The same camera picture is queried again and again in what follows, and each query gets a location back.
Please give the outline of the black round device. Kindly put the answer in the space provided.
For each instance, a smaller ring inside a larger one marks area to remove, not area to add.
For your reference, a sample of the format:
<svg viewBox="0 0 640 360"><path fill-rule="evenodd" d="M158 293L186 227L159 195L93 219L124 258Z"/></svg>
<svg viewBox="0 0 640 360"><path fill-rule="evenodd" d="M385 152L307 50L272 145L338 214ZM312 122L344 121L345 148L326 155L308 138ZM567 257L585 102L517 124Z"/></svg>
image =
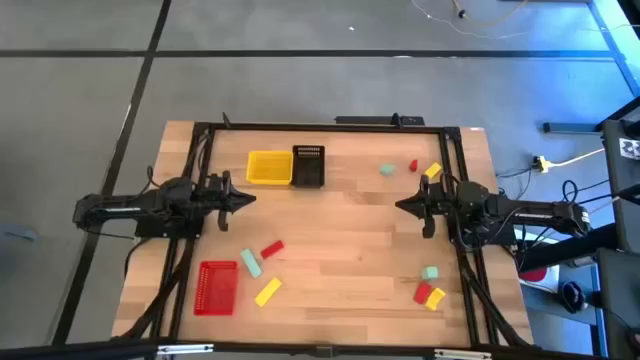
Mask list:
<svg viewBox="0 0 640 360"><path fill-rule="evenodd" d="M573 281L563 283L560 287L559 295L563 306L569 313L578 313L588 306L582 289Z"/></svg>

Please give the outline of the long teal block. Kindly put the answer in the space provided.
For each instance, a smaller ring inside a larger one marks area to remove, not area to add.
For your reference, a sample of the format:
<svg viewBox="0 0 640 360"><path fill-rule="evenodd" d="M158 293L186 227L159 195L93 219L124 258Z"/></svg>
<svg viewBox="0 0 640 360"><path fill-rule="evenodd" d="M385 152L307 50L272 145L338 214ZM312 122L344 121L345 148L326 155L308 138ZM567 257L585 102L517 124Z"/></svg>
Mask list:
<svg viewBox="0 0 640 360"><path fill-rule="evenodd" d="M262 275L262 269L250 249L243 249L241 251L241 258L252 278L257 279Z"/></svg>

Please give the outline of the black plastic basket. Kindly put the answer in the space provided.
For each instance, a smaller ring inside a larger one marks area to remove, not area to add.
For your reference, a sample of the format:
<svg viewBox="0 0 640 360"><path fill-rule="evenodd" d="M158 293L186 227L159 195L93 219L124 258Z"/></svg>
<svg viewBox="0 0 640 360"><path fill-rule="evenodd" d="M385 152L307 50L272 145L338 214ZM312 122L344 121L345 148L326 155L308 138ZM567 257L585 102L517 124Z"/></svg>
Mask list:
<svg viewBox="0 0 640 360"><path fill-rule="evenodd" d="M321 188L325 177L325 147L294 145L291 184L301 188Z"/></svg>

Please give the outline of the long yellow block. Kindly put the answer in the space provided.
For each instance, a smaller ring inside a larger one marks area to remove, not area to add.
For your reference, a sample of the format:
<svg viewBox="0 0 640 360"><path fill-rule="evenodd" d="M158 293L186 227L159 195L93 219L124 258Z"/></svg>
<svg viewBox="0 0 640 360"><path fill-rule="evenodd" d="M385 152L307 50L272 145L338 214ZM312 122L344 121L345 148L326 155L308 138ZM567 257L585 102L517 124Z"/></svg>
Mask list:
<svg viewBox="0 0 640 360"><path fill-rule="evenodd" d="M259 307L265 306L281 286L282 282L280 279L276 277L272 278L254 298L256 305Z"/></svg>

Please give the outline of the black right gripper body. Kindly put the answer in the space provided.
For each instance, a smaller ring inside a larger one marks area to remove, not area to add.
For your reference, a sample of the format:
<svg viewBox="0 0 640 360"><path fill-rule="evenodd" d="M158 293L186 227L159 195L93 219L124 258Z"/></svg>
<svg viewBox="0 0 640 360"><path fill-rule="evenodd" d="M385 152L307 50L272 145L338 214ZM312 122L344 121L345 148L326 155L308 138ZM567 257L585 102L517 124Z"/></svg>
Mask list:
<svg viewBox="0 0 640 360"><path fill-rule="evenodd" d="M421 176L421 190L424 194L424 226L422 235L424 238L432 238L435 234L435 215L445 216L448 220L455 218L455 206L451 197L446 193L442 183L430 183L427 175Z"/></svg>

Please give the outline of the black equipment cart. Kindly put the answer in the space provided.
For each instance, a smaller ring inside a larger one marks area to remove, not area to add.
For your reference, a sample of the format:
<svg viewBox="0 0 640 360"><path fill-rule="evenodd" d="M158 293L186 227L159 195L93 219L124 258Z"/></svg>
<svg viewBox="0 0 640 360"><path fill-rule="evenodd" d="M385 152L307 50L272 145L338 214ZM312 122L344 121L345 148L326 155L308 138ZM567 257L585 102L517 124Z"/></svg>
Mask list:
<svg viewBox="0 0 640 360"><path fill-rule="evenodd" d="M615 241L597 254L608 356L640 360L640 96L601 123Z"/></svg>

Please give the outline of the black flat bar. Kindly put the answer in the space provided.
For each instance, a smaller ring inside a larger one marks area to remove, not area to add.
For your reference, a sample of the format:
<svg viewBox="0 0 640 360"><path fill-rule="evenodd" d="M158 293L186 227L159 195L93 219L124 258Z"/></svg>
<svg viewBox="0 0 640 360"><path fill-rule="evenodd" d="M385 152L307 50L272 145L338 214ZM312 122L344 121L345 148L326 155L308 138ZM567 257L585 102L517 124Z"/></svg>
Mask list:
<svg viewBox="0 0 640 360"><path fill-rule="evenodd" d="M424 126L425 122L419 116L405 116L394 113L391 116L336 116L336 124L342 125L385 125L393 127Z"/></svg>

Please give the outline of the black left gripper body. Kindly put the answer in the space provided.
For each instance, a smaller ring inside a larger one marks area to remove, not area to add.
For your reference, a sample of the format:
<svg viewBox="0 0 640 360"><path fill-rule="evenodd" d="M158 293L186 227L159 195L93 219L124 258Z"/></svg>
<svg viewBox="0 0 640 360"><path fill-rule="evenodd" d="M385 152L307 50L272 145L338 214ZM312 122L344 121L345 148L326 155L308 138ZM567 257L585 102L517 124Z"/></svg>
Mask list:
<svg viewBox="0 0 640 360"><path fill-rule="evenodd" d="M218 228L221 231L227 231L229 228L227 216L233 212L230 172L225 170L221 176L211 175L209 184L199 192L197 203L197 215L200 218L205 218L210 213L217 211Z"/></svg>

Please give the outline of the red plastic basket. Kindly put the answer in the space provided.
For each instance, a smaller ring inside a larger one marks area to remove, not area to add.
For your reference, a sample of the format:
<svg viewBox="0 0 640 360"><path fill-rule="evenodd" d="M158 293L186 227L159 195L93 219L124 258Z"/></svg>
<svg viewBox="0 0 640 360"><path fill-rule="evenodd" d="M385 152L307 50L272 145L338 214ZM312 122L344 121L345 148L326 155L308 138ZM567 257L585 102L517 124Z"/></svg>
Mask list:
<svg viewBox="0 0 640 360"><path fill-rule="evenodd" d="M194 300L196 316L230 316L238 284L236 261L203 261L199 266Z"/></svg>

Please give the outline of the yellow plastic basket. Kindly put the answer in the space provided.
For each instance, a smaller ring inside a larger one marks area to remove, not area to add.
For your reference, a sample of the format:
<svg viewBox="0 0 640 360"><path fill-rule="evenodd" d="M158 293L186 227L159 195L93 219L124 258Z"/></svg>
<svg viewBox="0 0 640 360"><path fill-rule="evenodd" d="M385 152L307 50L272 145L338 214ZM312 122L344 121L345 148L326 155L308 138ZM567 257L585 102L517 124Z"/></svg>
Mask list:
<svg viewBox="0 0 640 360"><path fill-rule="evenodd" d="M256 185L288 186L292 181L293 153L290 151L251 151L246 180Z"/></svg>

